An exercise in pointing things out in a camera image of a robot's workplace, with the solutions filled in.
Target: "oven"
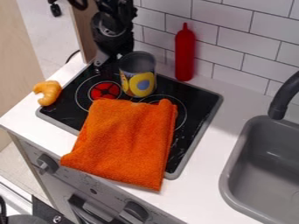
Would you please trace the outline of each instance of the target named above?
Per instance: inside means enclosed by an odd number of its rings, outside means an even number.
[[[185,222],[123,191],[104,178],[60,166],[59,159],[18,139],[50,201],[79,224],[183,224]]]

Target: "gray sink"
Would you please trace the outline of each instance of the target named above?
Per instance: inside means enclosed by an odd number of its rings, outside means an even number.
[[[299,125],[257,116],[247,122],[223,170],[226,203],[263,223],[299,223]]]

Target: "white subway tile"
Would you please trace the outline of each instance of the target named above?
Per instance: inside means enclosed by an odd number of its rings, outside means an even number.
[[[166,64],[174,67],[176,65],[176,56],[175,53],[172,51],[166,51]]]
[[[216,44],[218,27],[212,24],[205,24],[183,17],[166,15],[166,31],[177,34],[183,29],[183,23],[188,24],[188,28],[193,30],[197,39],[207,43]]]
[[[191,0],[143,0],[143,7],[185,18],[191,17]]]
[[[171,67],[175,66],[175,53],[167,51],[167,64]],[[194,73],[196,75],[203,75],[208,78],[212,78],[212,63],[201,59],[195,59]]]
[[[253,13],[219,3],[193,0],[192,18],[247,32]]]
[[[282,43],[277,60],[299,67],[299,45]]]
[[[298,0],[294,1],[294,5],[293,5],[292,12],[290,14],[290,17],[299,19],[299,1]]]
[[[154,46],[160,46],[168,50],[175,50],[175,35],[153,30],[147,27],[143,27],[144,30],[144,40],[146,43],[152,44]]]
[[[197,57],[202,60],[208,60],[216,64],[220,64],[222,66],[240,69],[243,60],[243,53],[198,42]]]
[[[272,60],[246,55],[242,70],[269,78],[273,81],[285,82],[291,75],[298,71],[298,68]]]
[[[165,30],[165,14],[155,10],[147,10],[144,8],[136,7],[137,17],[134,18],[133,23],[139,25],[146,25],[158,30]]]
[[[282,83],[271,80],[266,95],[275,97],[277,91],[280,89],[281,86]],[[296,94],[291,102],[299,105],[299,94]]]
[[[139,41],[135,41],[134,51],[143,51],[151,53],[155,56],[156,61],[165,63],[165,50],[153,45],[147,45]]]
[[[224,0],[223,4],[286,17],[289,15],[292,0]]]
[[[140,6],[141,5],[140,2],[141,2],[141,0],[134,0],[134,5]]]
[[[218,65],[214,67],[213,79],[248,88],[261,94],[265,93],[268,84],[267,79]]]
[[[139,24],[134,24],[133,28],[134,39],[138,41],[143,41],[143,27]]]
[[[270,38],[263,38],[242,31],[233,31],[226,28],[219,30],[219,46],[225,46],[244,53],[274,60],[280,42]]]
[[[299,21],[289,18],[255,12],[250,32],[299,44]]]

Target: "orange cloth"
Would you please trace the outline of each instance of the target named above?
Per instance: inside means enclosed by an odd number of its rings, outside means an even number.
[[[73,151],[61,164],[103,178],[160,191],[177,106],[94,101]]]

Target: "white countertop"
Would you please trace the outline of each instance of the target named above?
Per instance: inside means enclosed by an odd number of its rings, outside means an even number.
[[[49,80],[65,85],[85,66],[77,55]],[[157,71],[173,77],[169,67],[158,65]],[[181,176],[176,180],[165,179],[160,193],[117,185],[187,223],[259,223],[229,207],[220,196],[218,182],[245,122],[265,115],[272,98],[206,77],[195,77],[190,83],[223,95],[224,101]],[[36,117],[39,97],[34,93],[27,95],[0,118],[0,125],[61,157],[72,150],[77,137]],[[286,118],[299,123],[299,107],[290,105]]]

